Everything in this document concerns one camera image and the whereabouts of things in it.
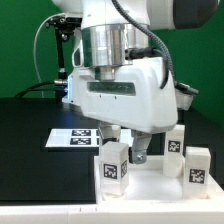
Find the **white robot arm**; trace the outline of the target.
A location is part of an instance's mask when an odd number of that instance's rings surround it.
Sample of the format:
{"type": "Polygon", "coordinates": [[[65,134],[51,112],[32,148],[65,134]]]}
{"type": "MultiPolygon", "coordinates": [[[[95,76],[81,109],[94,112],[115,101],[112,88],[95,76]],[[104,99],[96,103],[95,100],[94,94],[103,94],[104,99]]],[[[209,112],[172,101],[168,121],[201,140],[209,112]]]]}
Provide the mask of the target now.
{"type": "Polygon", "coordinates": [[[161,29],[204,25],[220,0],[52,0],[75,37],[63,102],[82,115],[129,128],[130,161],[146,161],[151,136],[170,131],[198,91],[175,80],[161,29]]]}

